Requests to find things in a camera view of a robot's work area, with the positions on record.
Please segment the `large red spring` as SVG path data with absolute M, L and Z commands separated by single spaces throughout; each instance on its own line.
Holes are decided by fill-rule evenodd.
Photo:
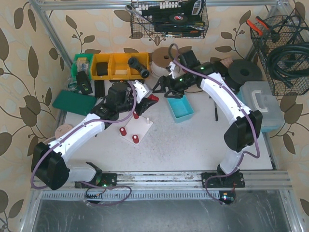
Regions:
M 134 111 L 134 112 L 133 112 L 133 117 L 134 117 L 134 119 L 139 119 L 140 116 L 137 114 L 136 111 Z
M 132 140 L 133 140 L 133 143 L 135 143 L 135 144 L 138 144 L 140 142 L 139 137 L 136 134 L 132 136 Z
M 122 136 L 126 136 L 126 135 L 127 135 L 127 131 L 126 131 L 125 127 L 121 127 L 121 128 L 119 129 L 119 131 L 120 131 L 120 134 L 121 134 Z
M 156 102 L 159 101 L 159 98 L 158 98 L 157 96 L 153 95 L 153 94 L 151 94 L 151 95 L 148 97 L 148 99 L 150 99 L 150 100 L 152 100 L 152 101 L 156 101 Z

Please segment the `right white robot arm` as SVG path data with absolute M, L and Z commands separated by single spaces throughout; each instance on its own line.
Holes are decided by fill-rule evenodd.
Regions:
M 192 50 L 179 54 L 172 53 L 178 46 L 173 43 L 168 48 L 171 62 L 167 66 L 168 76 L 161 76 L 153 88 L 154 93 L 163 93 L 166 98 L 180 99 L 191 86 L 197 86 L 206 92 L 222 110 L 229 122 L 229 128 L 224 134 L 228 147 L 224 160 L 218 165 L 217 178 L 231 176 L 238 171 L 245 150 L 255 146 L 256 154 L 249 153 L 254 158 L 260 157 L 257 139 L 262 124 L 262 113 L 251 110 L 229 88 L 225 82 L 228 68 L 221 62 L 206 62 L 201 64 Z

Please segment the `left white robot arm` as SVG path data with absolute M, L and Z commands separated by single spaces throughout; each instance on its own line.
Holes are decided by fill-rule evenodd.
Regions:
M 140 116 L 158 101 L 148 86 L 139 81 L 113 83 L 107 96 L 81 123 L 48 144 L 40 142 L 35 146 L 31 164 L 32 188 L 39 189 L 34 184 L 36 177 L 52 190 L 61 188 L 66 182 L 100 186 L 101 169 L 91 162 L 70 164 L 73 153 L 111 124 L 126 121 L 133 114 Z

